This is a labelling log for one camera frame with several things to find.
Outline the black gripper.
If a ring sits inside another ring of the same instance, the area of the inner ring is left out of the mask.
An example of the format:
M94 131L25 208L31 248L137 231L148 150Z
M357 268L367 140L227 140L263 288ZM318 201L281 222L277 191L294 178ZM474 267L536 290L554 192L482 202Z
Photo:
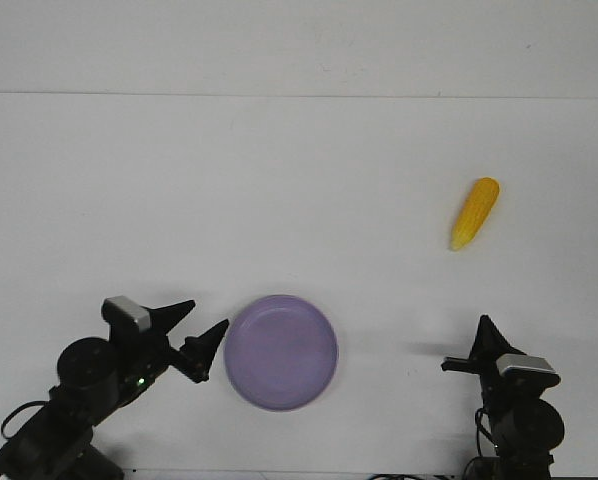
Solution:
M228 330L224 319L198 337L188 336L175 349L168 335L196 306L186 300L159 308L146 308L148 330L116 328L109 325L109 342L118 353L119 399L135 400L150 388L169 367L174 367L194 383L209 380L209 373Z
M519 386L499 374L518 373L524 368L525 353L513 347L486 314L479 318L468 359L446 357L441 363L443 371L477 375L481 382L484 403L488 406L513 403L518 398L540 398L549 389Z

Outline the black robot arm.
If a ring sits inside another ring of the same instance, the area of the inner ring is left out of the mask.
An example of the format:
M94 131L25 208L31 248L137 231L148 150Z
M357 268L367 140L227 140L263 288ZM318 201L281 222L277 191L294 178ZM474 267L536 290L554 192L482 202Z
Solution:
M194 308L187 300L148 308L126 296L104 300L107 338L86 337L57 361L58 384L0 448L0 479L122 479L124 471L92 444L96 426L128 406L169 368L205 382L229 327L223 320L180 348L169 332Z
M466 358L446 357L441 369L479 378L482 406L474 414L477 455L463 479L549 479L552 451L565 438L559 412L542 399L561 377L549 362L513 347L482 315Z

